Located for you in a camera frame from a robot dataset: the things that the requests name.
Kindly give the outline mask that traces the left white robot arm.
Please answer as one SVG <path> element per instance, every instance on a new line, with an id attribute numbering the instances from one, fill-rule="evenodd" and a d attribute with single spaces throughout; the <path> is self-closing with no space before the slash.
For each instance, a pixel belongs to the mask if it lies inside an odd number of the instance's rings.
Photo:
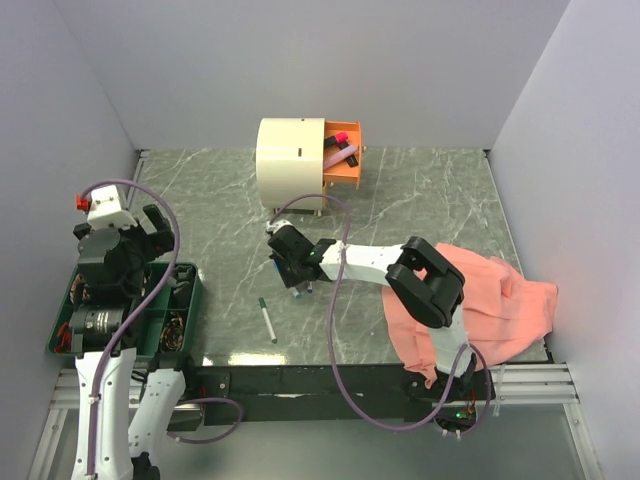
<path id="1" fill-rule="evenodd" d="M 187 353 L 150 354 L 150 370 L 136 413 L 129 412 L 134 366 L 145 343 L 137 323 L 174 278 L 170 262 L 155 285 L 148 265 L 175 252 L 172 217 L 155 205 L 143 212 L 147 232 L 113 195 L 79 202 L 87 220 L 79 240 L 77 284 L 71 288 L 70 351 L 79 383 L 75 479 L 158 479 L 159 447 L 178 402 L 193 399 L 200 378 Z"/>

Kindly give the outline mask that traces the pink cap black highlighter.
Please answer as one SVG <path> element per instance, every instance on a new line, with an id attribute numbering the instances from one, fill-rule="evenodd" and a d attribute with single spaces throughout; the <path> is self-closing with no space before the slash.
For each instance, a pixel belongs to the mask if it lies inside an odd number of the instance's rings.
<path id="1" fill-rule="evenodd" d="M 339 145 L 340 143 L 346 142 L 348 140 L 348 134 L 346 132 L 339 132 L 335 135 L 329 136 L 323 141 L 323 148 L 328 149 L 333 146 Z"/>

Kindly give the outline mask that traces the cream round drawer cabinet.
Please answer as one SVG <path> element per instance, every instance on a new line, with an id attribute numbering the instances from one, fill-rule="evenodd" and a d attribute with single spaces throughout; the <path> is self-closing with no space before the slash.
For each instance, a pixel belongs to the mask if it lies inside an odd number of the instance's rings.
<path id="1" fill-rule="evenodd" d="M 328 149 L 325 138 L 346 132 L 348 140 Z M 346 160 L 323 169 L 323 161 L 357 145 L 359 165 Z M 261 204 L 277 212 L 282 209 L 310 211 L 319 215 L 326 206 L 324 195 L 334 184 L 360 185 L 363 163 L 362 128 L 358 122 L 324 118 L 264 118 L 258 128 L 255 149 L 256 182 Z"/>

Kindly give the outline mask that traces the purple cap black highlighter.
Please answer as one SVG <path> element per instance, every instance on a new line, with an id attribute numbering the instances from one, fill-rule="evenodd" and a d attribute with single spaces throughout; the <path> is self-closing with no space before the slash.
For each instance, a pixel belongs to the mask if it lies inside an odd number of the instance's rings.
<path id="1" fill-rule="evenodd" d="M 359 165 L 355 155 L 350 155 L 346 158 L 346 162 L 350 167 L 356 167 Z"/>

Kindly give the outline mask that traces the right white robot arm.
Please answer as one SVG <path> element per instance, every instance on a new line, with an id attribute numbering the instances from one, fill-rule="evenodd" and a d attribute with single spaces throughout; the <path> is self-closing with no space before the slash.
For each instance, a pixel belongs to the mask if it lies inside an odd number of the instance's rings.
<path id="1" fill-rule="evenodd" d="M 266 227 L 270 258 L 287 288 L 307 282 L 361 281 L 388 287 L 409 314 L 427 329 L 435 349 L 441 392 L 460 398 L 471 391 L 477 356 L 467 347 L 462 273 L 435 247 L 413 236 L 403 245 L 363 246 L 334 239 L 312 243 L 290 222 Z"/>

